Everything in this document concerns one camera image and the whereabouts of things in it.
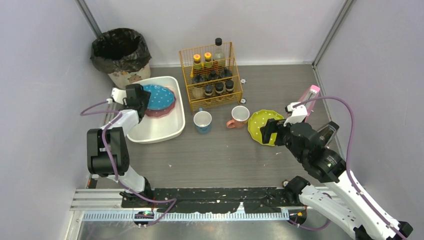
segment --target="bottle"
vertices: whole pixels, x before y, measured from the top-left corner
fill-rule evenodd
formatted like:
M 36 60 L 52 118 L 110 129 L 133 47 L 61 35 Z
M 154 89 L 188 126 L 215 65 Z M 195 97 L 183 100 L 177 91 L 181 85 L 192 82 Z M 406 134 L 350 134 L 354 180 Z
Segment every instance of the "bottle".
M 199 54 L 193 55 L 193 76 L 202 73 L 202 63 L 200 62 L 200 59 L 201 57 Z
M 222 82 L 215 84 L 215 93 L 217 96 L 221 96 L 224 93 L 224 84 Z
M 215 50 L 213 52 L 213 61 L 218 65 L 218 71 L 226 66 L 225 54 L 223 52 L 223 48 L 221 45 L 223 44 L 223 40 L 218 37 L 215 39 Z
M 215 70 L 210 71 L 209 75 L 207 75 L 207 81 L 213 81 L 219 79 L 220 76 L 215 72 Z
M 212 97 L 213 94 L 214 94 L 214 86 L 212 86 L 211 84 L 204 86 L 204 95 L 206 99 Z
M 232 76 L 233 76 L 233 72 L 230 69 L 227 69 L 226 67 L 224 67 L 221 70 L 221 72 L 219 73 L 219 77 L 221 79 L 229 78 L 229 77 L 232 77 Z
M 202 75 L 200 75 L 200 73 L 198 73 L 196 76 L 194 76 L 191 79 L 191 84 L 200 84 L 204 82 L 205 82 L 205 78 Z M 204 97 L 204 90 L 202 86 L 194 86 L 192 89 L 192 93 L 195 99 L 201 99 Z
M 234 91 L 234 81 L 233 80 L 227 80 L 225 82 L 225 91 L 227 94 L 232 94 Z
M 212 62 L 212 54 L 210 52 L 206 52 L 204 54 L 204 67 L 206 69 L 210 69 L 213 66 L 213 62 Z

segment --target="wire basket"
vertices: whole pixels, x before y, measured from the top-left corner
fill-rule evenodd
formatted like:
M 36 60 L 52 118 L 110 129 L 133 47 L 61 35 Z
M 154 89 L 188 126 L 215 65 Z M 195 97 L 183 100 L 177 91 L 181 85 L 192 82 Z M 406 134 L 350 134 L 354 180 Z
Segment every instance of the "wire basket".
M 224 42 L 221 45 L 222 52 L 225 54 L 225 59 L 219 61 L 211 61 L 209 63 L 205 62 L 205 53 L 213 54 L 214 48 L 216 46 L 208 45 L 195 47 L 190 49 L 185 49 L 179 51 L 179 59 L 181 61 L 182 74 L 184 76 L 185 87 L 188 94 L 188 102 L 190 104 L 191 113 L 197 111 L 199 108 L 207 109 L 224 104 L 230 103 L 240 103 L 243 97 L 243 88 L 240 82 L 239 70 L 236 64 L 236 55 L 234 54 L 233 43 Z M 194 60 L 193 56 L 199 54 L 201 56 L 201 69 L 194 69 Z M 232 72 L 231 77 L 220 78 L 216 80 L 205 81 L 201 83 L 192 84 L 192 78 L 194 73 L 202 75 L 206 78 L 209 73 L 214 70 L 219 74 L 223 69 L 227 68 Z M 215 89 L 215 84 L 223 83 L 232 80 L 234 82 L 234 87 L 232 92 L 227 92 L 225 87 L 221 95 L 217 94 Z M 212 96 L 206 96 L 204 89 L 206 85 L 212 85 L 213 91 Z

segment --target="cup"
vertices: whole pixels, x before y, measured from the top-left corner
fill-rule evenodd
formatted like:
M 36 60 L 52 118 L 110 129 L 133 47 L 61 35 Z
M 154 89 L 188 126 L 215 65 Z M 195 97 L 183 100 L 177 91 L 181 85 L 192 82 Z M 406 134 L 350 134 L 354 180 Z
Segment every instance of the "cup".
M 232 119 L 226 123 L 226 127 L 229 129 L 241 129 L 245 126 L 246 121 L 249 119 L 251 113 L 245 106 L 236 106 L 231 111 Z
M 199 108 L 199 112 L 194 115 L 193 122 L 199 133 L 207 134 L 211 131 L 212 116 L 209 112 L 203 111 L 202 108 Z

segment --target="yellow polka dot plate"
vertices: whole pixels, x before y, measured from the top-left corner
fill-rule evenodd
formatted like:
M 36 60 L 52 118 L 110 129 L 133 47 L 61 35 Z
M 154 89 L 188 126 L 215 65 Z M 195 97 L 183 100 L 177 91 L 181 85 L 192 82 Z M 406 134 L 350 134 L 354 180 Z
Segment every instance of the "yellow polka dot plate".
M 252 139 L 255 140 L 256 142 L 262 145 L 275 146 L 277 133 L 271 134 L 269 143 L 267 144 L 262 143 L 261 128 L 267 124 L 268 119 L 281 120 L 281 119 L 284 119 L 284 117 L 278 114 L 276 111 L 272 111 L 272 110 L 263 109 L 263 110 L 254 112 L 247 122 L 247 130 L 249 131 Z

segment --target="pink object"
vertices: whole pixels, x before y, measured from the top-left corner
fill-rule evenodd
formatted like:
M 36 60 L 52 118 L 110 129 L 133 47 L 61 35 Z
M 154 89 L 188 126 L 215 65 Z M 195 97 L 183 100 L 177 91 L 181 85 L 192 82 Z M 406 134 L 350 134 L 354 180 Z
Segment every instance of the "pink object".
M 164 117 L 164 116 L 167 116 L 168 114 L 170 114 L 170 112 L 174 109 L 176 102 L 177 102 L 177 98 L 175 97 L 175 93 L 172 90 L 170 90 L 170 91 L 174 94 L 173 103 L 171 105 L 169 105 L 169 107 L 167 107 L 165 109 L 161 109 L 161 110 L 147 109 L 145 114 L 148 117 L 161 118 L 161 117 Z
M 249 109 L 245 106 L 235 106 L 231 111 L 232 119 L 226 123 L 229 129 L 242 129 L 250 117 Z
M 318 97 L 318 95 L 320 94 L 320 90 L 321 89 L 318 86 L 315 86 L 315 85 L 310 86 L 310 88 L 305 91 L 305 93 L 302 95 L 302 97 L 299 99 L 298 102 L 303 102 L 303 101 Z M 307 111 L 307 116 L 305 118 L 305 121 L 308 120 L 308 117 L 311 114 L 312 109 L 314 108 L 314 104 L 315 104 L 315 101 L 310 101 L 305 104 L 306 111 Z

